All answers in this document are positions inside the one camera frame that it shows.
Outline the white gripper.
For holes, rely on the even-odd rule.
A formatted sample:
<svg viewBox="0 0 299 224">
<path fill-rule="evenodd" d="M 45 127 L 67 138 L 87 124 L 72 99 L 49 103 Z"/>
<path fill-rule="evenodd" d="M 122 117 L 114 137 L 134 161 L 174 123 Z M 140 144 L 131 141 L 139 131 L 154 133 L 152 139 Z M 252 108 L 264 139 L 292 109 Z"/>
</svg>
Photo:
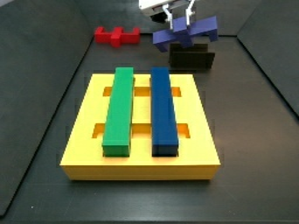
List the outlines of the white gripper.
<svg viewBox="0 0 299 224">
<path fill-rule="evenodd" d="M 186 24 L 191 25 L 191 17 L 195 14 L 192 7 L 195 0 L 139 0 L 139 10 L 154 20 L 170 24 L 174 29 L 172 11 L 176 8 L 184 7 Z"/>
</svg>

